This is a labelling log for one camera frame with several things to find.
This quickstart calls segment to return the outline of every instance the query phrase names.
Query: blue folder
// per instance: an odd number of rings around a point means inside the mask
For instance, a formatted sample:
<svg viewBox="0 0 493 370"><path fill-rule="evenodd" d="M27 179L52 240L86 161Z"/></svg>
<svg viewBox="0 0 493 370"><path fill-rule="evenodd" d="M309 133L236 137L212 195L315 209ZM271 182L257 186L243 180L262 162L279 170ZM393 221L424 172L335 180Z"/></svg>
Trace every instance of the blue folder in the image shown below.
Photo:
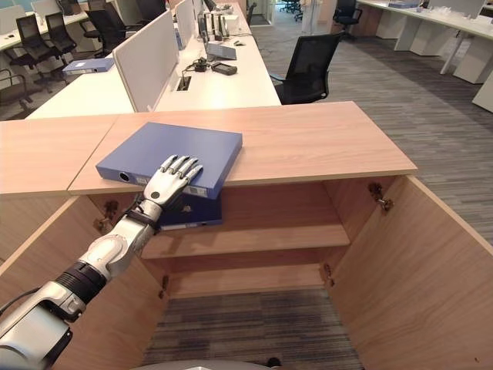
<svg viewBox="0 0 493 370"><path fill-rule="evenodd" d="M74 60L62 71L66 75L106 72L115 64L113 58Z"/></svg>
<svg viewBox="0 0 493 370"><path fill-rule="evenodd" d="M189 194L178 197L171 208L167 208L158 220L161 230L188 227L213 226L223 223L221 196L206 199Z"/></svg>
<svg viewBox="0 0 493 370"><path fill-rule="evenodd" d="M242 146L241 133L146 123L96 165L102 178L146 185L171 155L195 156L203 170L184 193L216 199Z"/></svg>

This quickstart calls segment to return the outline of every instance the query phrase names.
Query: cabinet door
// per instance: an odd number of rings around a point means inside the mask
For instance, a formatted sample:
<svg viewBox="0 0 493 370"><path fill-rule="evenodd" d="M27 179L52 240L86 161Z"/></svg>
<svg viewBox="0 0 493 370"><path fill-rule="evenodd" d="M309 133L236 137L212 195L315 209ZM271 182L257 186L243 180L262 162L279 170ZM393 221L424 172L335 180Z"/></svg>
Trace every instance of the cabinet door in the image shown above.
<svg viewBox="0 0 493 370"><path fill-rule="evenodd" d="M87 197L67 200L0 266L0 302L59 276L99 237L92 226L102 214ZM55 368L129 369L139 365L165 301L160 287L134 258L71 325L73 339Z"/></svg>
<svg viewBox="0 0 493 370"><path fill-rule="evenodd" d="M367 370L493 368L493 249L400 177L327 287Z"/></svg>

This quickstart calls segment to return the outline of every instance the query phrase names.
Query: wood grain surface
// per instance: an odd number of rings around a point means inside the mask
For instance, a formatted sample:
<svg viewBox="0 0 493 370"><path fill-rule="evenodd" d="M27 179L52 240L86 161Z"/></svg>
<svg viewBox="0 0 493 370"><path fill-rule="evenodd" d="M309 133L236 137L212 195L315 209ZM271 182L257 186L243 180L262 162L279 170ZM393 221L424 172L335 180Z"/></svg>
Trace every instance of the wood grain surface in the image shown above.
<svg viewBox="0 0 493 370"><path fill-rule="evenodd" d="M202 297L320 286L322 279L318 264L235 268L174 274L169 296L171 298Z"/></svg>
<svg viewBox="0 0 493 370"><path fill-rule="evenodd" d="M0 199L0 264L68 198L57 196Z"/></svg>
<svg viewBox="0 0 493 370"><path fill-rule="evenodd" d="M116 116L0 123L0 193L66 194Z"/></svg>
<svg viewBox="0 0 493 370"><path fill-rule="evenodd" d="M121 115L70 193L140 188L102 179L96 164L149 121L243 134L226 186L388 176L415 165L352 102Z"/></svg>
<svg viewBox="0 0 493 370"><path fill-rule="evenodd" d="M223 224L155 236L143 258L348 245L322 183L226 188Z"/></svg>
<svg viewBox="0 0 493 370"><path fill-rule="evenodd" d="M493 368L493 248L415 178L387 195L328 288L364 367Z"/></svg>
<svg viewBox="0 0 493 370"><path fill-rule="evenodd" d="M393 181L394 177L324 181L332 204L350 240L354 241L370 215L378 207L368 190L368 185L379 183L385 197Z"/></svg>
<svg viewBox="0 0 493 370"><path fill-rule="evenodd" d="M101 213L87 197L60 207L0 266L0 301L59 276L99 236L90 220ZM123 370L140 363L165 307L160 286L139 259L91 301L72 326L73 339L55 368Z"/></svg>

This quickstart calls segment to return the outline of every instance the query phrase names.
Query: monitor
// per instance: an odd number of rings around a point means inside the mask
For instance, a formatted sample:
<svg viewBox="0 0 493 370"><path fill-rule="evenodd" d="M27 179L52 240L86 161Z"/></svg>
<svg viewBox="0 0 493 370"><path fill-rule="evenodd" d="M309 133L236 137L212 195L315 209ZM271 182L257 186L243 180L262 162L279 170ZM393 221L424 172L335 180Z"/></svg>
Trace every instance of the monitor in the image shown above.
<svg viewBox="0 0 493 370"><path fill-rule="evenodd" d="M216 3L214 0L204 0L204 2L206 3L206 7L209 9L209 12L215 9Z"/></svg>

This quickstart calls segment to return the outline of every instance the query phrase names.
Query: desk partition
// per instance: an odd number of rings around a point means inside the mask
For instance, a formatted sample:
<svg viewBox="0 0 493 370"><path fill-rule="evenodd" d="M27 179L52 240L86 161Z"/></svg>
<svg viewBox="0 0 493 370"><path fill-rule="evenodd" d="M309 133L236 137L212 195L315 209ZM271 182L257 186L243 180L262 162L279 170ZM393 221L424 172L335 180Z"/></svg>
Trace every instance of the desk partition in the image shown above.
<svg viewBox="0 0 493 370"><path fill-rule="evenodd" d="M195 33L192 0L182 0L176 6L176 20L178 21L179 36L183 47L185 47Z"/></svg>
<svg viewBox="0 0 493 370"><path fill-rule="evenodd" d="M32 2L31 6L32 10L38 13L41 18L61 11L55 0L41 0L40 2Z"/></svg>
<svg viewBox="0 0 493 370"><path fill-rule="evenodd" d="M0 9L0 35L17 29L17 18L25 17L24 8L20 5Z"/></svg>
<svg viewBox="0 0 493 370"><path fill-rule="evenodd" d="M153 111L178 63L171 12L163 13L119 45L113 58L134 111Z"/></svg>

